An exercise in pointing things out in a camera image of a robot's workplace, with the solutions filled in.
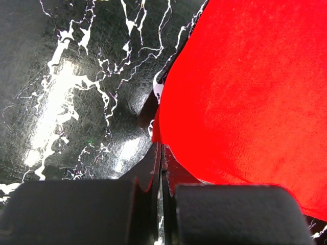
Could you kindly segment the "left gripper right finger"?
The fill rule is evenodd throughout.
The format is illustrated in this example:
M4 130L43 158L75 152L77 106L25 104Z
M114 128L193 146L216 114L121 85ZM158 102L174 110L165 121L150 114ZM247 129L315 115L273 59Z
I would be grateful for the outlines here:
M204 184L162 146L166 244L312 244L295 198L275 185Z

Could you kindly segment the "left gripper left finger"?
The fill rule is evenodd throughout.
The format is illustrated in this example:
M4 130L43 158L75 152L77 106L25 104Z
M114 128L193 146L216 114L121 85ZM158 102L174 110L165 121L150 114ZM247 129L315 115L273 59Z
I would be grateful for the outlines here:
M1 214L1 244L154 244L161 145L116 180L20 185Z

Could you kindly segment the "red t-shirt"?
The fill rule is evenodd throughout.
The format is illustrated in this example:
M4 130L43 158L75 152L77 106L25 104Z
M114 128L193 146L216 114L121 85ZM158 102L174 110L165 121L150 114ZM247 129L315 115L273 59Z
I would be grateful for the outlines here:
M209 1L153 140L200 180L283 186L326 220L326 1Z

